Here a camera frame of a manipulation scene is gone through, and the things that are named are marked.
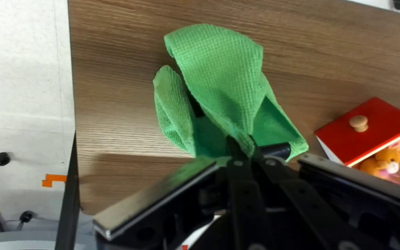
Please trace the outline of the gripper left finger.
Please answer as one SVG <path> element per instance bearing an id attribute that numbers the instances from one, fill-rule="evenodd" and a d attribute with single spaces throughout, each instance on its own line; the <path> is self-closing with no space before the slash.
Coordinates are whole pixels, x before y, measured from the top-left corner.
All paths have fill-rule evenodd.
<path id="1" fill-rule="evenodd" d="M 159 183 L 94 217 L 97 250 L 176 250 L 207 229 L 188 250 L 270 250 L 270 224 L 253 166 L 263 155 L 255 143 L 246 155 L 232 137 L 229 155 L 201 156 Z"/>

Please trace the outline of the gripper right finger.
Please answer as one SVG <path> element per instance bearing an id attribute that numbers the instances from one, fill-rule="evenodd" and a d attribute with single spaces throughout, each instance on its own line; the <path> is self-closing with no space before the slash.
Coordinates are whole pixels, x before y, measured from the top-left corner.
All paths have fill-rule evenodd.
<path id="1" fill-rule="evenodd" d="M 294 174 L 290 152 L 288 143 L 257 146 L 254 158 L 297 215 L 300 249 L 400 250 L 400 185 L 309 154 Z"/>

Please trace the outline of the green cloth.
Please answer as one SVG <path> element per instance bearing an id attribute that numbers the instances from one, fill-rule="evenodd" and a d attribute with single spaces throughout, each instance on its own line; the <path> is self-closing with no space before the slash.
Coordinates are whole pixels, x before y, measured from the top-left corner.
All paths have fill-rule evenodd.
<path id="1" fill-rule="evenodd" d="M 251 156 L 256 146 L 289 143 L 294 158 L 309 149 L 262 72 L 263 48 L 212 24 L 194 24 L 164 37 L 179 68 L 162 66 L 153 79 L 162 133 L 194 157 L 228 155 L 233 137 Z"/>

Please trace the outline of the orange stuffed animal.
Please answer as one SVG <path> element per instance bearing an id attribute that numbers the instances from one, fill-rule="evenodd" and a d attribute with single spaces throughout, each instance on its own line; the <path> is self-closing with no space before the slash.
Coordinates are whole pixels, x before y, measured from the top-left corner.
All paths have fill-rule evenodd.
<path id="1" fill-rule="evenodd" d="M 391 177 L 397 177 L 400 170 L 400 141 L 363 160 L 358 169 L 377 178 L 395 182 Z"/>

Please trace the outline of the red front wooden drawer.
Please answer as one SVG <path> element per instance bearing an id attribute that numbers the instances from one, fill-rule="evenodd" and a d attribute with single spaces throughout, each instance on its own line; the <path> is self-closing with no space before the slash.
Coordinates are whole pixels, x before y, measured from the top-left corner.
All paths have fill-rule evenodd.
<path id="1" fill-rule="evenodd" d="M 358 133 L 349 125 L 357 115 L 368 118 L 367 131 Z M 371 98 L 315 131 L 327 157 L 358 169 L 360 163 L 378 151 L 400 141 L 400 109 L 380 98 Z M 400 170 L 391 177 L 400 184 Z"/>

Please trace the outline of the wooden drawer knob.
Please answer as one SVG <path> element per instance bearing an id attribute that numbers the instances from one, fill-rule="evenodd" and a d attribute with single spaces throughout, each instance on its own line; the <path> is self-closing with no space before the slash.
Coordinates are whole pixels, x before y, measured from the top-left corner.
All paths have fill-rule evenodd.
<path id="1" fill-rule="evenodd" d="M 349 120 L 349 125 L 358 133 L 362 133 L 368 130 L 368 118 L 363 115 L 357 115 Z"/>

